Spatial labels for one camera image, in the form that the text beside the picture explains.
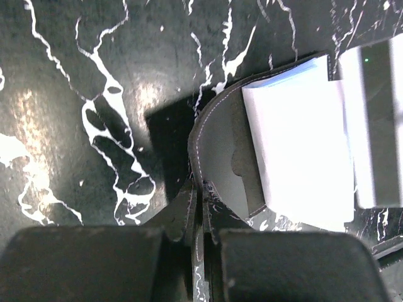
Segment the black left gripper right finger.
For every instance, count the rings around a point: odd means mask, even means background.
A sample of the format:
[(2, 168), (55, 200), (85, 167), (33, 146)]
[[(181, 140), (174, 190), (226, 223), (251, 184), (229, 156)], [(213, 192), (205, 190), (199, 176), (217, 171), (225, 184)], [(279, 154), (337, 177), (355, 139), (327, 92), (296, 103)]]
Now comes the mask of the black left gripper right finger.
[(203, 183), (211, 301), (388, 301), (378, 264), (357, 238), (251, 228)]

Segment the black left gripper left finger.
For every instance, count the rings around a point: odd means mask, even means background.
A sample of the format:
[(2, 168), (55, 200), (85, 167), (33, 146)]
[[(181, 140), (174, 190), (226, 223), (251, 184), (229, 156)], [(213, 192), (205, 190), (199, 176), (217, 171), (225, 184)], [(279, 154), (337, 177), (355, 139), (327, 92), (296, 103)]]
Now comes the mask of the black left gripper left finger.
[(191, 301), (192, 180), (141, 226), (40, 226), (1, 255), (2, 301)]

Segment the black leather card holder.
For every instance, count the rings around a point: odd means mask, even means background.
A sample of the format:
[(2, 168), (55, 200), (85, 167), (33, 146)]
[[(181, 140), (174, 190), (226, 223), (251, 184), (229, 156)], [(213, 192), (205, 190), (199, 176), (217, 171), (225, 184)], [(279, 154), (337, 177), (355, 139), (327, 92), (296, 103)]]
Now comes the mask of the black leather card holder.
[(262, 230), (350, 233), (383, 266), (402, 261), (402, 207), (361, 208), (343, 78), (317, 53), (219, 93), (189, 141), (197, 183), (247, 203)]

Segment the white credit card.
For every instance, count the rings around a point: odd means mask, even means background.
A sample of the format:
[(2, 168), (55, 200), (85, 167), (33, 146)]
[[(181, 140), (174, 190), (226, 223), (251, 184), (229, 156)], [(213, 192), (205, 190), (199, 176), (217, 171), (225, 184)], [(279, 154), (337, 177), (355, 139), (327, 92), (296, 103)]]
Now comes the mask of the white credit card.
[(402, 207), (402, 35), (339, 59), (361, 208)]

